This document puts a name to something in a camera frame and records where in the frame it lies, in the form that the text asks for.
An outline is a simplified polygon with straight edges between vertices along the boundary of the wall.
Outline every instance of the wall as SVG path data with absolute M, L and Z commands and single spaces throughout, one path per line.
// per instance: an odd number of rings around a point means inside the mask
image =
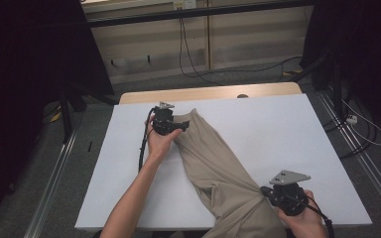
M 199 0 L 197 7 L 255 3 Z M 167 0 L 102 1 L 83 4 L 88 19 L 173 10 Z M 184 19 L 196 70 L 219 69 L 301 56 L 313 7 Z M 92 29 L 113 84 L 181 74 L 179 20 Z M 182 66 L 192 72 L 185 42 Z

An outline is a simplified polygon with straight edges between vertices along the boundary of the metal bracket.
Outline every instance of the metal bracket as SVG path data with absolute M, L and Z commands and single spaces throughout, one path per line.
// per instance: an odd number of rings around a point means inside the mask
M 166 102 L 160 102 L 160 109 L 174 108 L 175 105 Z
M 298 181 L 309 180 L 310 176 L 299 174 L 291 171 L 280 171 L 275 177 L 270 180 L 273 185 L 287 185 Z

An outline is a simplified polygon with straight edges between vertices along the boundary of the electrical outlet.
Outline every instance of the electrical outlet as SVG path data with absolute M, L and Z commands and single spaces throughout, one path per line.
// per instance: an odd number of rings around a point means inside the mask
M 350 124 L 350 125 L 357 124 L 357 116 L 348 115 L 348 117 L 347 117 L 347 123 Z
M 182 10 L 185 9 L 184 1 L 174 1 L 173 2 L 173 10 Z
M 185 9 L 193 9 L 196 8 L 196 0 L 185 0 Z

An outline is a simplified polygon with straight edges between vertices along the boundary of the wrist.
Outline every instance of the wrist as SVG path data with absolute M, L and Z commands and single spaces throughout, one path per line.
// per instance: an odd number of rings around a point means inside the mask
M 144 166 L 157 169 L 162 162 L 163 157 L 155 154 L 150 154 L 147 157 L 147 160 L 144 163 Z

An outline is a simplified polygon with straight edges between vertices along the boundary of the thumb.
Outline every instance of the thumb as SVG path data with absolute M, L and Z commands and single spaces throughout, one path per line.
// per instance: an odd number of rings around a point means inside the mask
M 278 215 L 278 217 L 280 217 L 280 219 L 286 218 L 286 214 L 284 213 L 284 211 L 280 207 L 275 206 L 274 209 L 277 212 L 277 215 Z
M 172 133 L 169 134 L 170 139 L 173 141 L 182 133 L 182 129 L 176 129 Z

